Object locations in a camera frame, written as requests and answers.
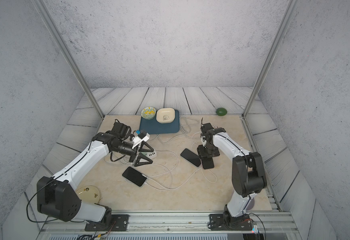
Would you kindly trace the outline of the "blue-cased smartphone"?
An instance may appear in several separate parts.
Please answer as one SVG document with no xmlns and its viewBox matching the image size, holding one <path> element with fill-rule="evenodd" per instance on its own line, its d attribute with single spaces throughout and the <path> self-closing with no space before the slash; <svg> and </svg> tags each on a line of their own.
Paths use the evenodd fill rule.
<svg viewBox="0 0 350 240">
<path fill-rule="evenodd" d="M 184 149 L 181 152 L 180 156 L 197 168 L 199 168 L 201 165 L 201 160 L 199 156 L 189 149 Z"/>
</svg>

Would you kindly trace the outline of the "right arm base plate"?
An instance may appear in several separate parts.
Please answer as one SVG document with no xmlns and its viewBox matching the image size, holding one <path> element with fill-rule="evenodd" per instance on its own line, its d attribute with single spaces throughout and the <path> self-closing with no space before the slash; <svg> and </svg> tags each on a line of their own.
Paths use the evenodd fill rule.
<svg viewBox="0 0 350 240">
<path fill-rule="evenodd" d="M 231 217 L 228 212 L 210 214 L 208 229 L 212 231 L 253 231 L 252 219 L 248 214 L 240 217 Z"/>
</svg>

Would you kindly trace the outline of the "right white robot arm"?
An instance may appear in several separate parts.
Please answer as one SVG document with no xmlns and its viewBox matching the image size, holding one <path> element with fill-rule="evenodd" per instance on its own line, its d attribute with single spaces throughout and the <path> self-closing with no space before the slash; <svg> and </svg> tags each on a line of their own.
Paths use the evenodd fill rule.
<svg viewBox="0 0 350 240">
<path fill-rule="evenodd" d="M 245 150 L 225 129 L 214 128 L 210 123 L 201 123 L 201 142 L 197 152 L 204 169 L 212 169 L 215 166 L 213 158 L 220 153 L 231 161 L 234 191 L 223 216 L 230 224 L 244 221 L 248 218 L 246 211 L 251 200 L 268 184 L 262 156 Z"/>
</svg>

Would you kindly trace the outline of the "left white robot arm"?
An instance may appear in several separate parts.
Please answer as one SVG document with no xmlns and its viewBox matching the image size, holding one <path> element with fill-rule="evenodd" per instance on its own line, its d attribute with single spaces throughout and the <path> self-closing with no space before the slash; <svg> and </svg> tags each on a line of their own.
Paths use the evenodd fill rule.
<svg viewBox="0 0 350 240">
<path fill-rule="evenodd" d="M 98 204 L 82 201 L 76 189 L 82 179 L 104 157 L 113 152 L 128 156 L 136 167 L 152 160 L 144 152 L 153 152 L 148 146 L 150 134 L 145 131 L 132 131 L 131 127 L 114 122 L 113 128 L 105 133 L 97 133 L 89 145 L 66 167 L 52 177 L 43 177 L 37 182 L 36 200 L 39 213 L 58 220 L 69 222 L 73 219 L 89 223 L 105 224 L 112 219 L 112 210 Z"/>
</svg>

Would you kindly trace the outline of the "pink-cased smartphone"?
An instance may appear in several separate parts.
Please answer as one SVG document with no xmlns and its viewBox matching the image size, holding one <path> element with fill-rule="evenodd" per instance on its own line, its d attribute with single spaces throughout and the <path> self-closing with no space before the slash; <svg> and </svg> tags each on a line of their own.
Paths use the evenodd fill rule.
<svg viewBox="0 0 350 240">
<path fill-rule="evenodd" d="M 213 158 L 201 158 L 201 163 L 204 170 L 213 169 L 215 167 Z"/>
</svg>

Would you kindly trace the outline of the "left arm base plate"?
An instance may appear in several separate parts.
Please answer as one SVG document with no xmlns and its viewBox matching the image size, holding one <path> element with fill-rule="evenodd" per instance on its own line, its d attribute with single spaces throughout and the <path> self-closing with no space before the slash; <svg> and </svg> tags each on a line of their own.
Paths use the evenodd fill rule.
<svg viewBox="0 0 350 240">
<path fill-rule="evenodd" d="M 107 215 L 100 222 L 87 221 L 85 232 L 125 232 L 128 228 L 129 215 Z"/>
</svg>

